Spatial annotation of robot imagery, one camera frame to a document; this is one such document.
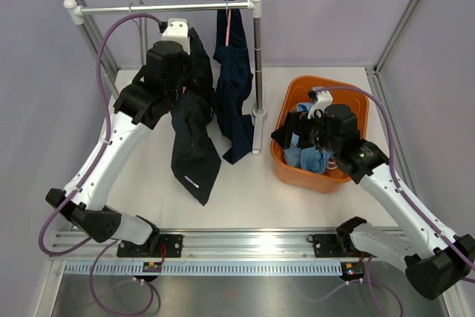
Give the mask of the grey hanger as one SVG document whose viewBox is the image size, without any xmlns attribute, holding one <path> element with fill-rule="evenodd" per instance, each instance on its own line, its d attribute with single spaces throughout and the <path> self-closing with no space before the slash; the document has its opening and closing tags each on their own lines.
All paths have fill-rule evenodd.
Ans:
<svg viewBox="0 0 475 317">
<path fill-rule="evenodd" d="M 132 22 L 136 25 L 139 35 L 140 63 L 145 64 L 146 51 L 148 50 L 148 23 L 145 18 L 136 18 Z"/>
</svg>

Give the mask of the navy blue shorts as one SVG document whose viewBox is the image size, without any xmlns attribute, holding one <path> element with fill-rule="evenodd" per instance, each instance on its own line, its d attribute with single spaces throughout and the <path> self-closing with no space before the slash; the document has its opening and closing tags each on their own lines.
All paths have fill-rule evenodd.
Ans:
<svg viewBox="0 0 475 317">
<path fill-rule="evenodd" d="M 252 116 L 243 113 L 243 103 L 252 91 L 253 74 L 242 15 L 232 9 L 229 46 L 225 46 L 226 11 L 217 12 L 214 60 L 220 73 L 214 93 L 214 114 L 222 135 L 231 147 L 223 159 L 235 164 L 252 151 L 254 125 Z"/>
</svg>

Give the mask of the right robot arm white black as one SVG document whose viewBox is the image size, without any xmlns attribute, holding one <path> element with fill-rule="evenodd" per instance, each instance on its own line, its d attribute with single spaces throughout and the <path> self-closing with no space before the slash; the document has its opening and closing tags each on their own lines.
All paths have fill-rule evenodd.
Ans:
<svg viewBox="0 0 475 317">
<path fill-rule="evenodd" d="M 458 235 L 427 209 L 384 152 L 362 138 L 357 116 L 348 105 L 330 105 L 314 117 L 289 112 L 271 138 L 288 149 L 293 136 L 298 136 L 302 148 L 329 151 L 337 167 L 370 193 L 406 236 L 405 240 L 395 238 L 355 217 L 338 228 L 339 252 L 366 252 L 393 265 L 428 300 L 438 298 L 474 269 L 474 238 Z"/>
</svg>

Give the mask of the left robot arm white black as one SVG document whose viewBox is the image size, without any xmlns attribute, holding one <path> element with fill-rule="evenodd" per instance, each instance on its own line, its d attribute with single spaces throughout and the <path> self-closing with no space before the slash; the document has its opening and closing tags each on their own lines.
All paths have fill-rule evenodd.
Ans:
<svg viewBox="0 0 475 317">
<path fill-rule="evenodd" d="M 45 200 L 97 243 L 117 239 L 133 244 L 145 257 L 154 255 L 160 246 L 159 228 L 112 209 L 107 199 L 131 154 L 173 108 L 190 79 L 191 57 L 183 46 L 156 42 L 146 64 L 120 91 L 104 137 L 75 178 L 62 189 L 51 189 Z"/>
</svg>

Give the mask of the pink hanger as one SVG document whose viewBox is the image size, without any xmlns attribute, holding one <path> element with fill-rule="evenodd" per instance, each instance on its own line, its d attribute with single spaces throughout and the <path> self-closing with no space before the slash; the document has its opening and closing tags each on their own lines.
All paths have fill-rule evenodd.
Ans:
<svg viewBox="0 0 475 317">
<path fill-rule="evenodd" d="M 226 36 L 225 36 L 225 46 L 229 46 L 230 40 L 230 30 L 232 22 L 232 9 L 229 7 L 229 2 L 226 2 Z"/>
</svg>

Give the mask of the black shorts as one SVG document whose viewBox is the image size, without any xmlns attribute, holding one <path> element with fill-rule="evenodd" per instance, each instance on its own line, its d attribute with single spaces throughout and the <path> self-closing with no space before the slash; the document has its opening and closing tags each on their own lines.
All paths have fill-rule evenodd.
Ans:
<svg viewBox="0 0 475 317">
<path fill-rule="evenodd" d="M 191 81 L 171 110 L 175 131 L 171 154 L 174 177 L 205 206 L 220 171 L 221 158 L 208 136 L 207 125 L 214 116 L 213 74 L 209 55 L 195 30 L 189 29 Z"/>
</svg>

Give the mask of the light blue shorts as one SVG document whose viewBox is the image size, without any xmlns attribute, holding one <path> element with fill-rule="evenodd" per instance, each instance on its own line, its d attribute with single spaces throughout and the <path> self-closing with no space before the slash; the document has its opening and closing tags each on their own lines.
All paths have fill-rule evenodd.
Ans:
<svg viewBox="0 0 475 317">
<path fill-rule="evenodd" d="M 293 132 L 290 146 L 284 149 L 284 159 L 288 166 L 310 171 L 316 174 L 323 174 L 333 158 L 328 151 L 316 147 L 298 147 L 299 136 Z"/>
</svg>

